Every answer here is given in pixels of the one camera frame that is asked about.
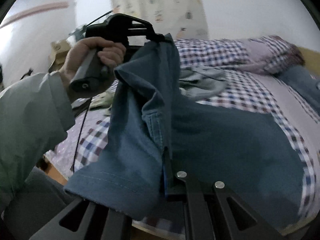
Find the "grey-green sleeved left forearm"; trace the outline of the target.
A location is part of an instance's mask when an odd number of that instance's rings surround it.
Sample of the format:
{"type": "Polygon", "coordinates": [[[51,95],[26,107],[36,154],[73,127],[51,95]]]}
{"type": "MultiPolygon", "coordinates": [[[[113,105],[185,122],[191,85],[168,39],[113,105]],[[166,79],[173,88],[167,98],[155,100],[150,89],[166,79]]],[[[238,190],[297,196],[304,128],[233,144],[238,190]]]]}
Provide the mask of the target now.
{"type": "Polygon", "coordinates": [[[75,124],[60,74],[35,74],[1,92],[1,209],[15,198],[37,161],[75,124]]]}

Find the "person's left hand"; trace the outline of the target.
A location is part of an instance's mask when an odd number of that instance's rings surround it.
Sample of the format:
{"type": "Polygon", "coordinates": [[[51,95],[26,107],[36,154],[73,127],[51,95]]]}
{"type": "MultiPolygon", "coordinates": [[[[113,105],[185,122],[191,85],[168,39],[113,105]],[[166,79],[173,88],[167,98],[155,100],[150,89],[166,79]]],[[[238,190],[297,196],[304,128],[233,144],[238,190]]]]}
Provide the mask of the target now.
{"type": "Polygon", "coordinates": [[[69,84],[81,66],[96,64],[99,68],[114,70],[125,56],[126,48],[121,43],[107,41],[102,37],[84,38],[68,52],[64,65],[59,70],[61,80],[69,84]]]}

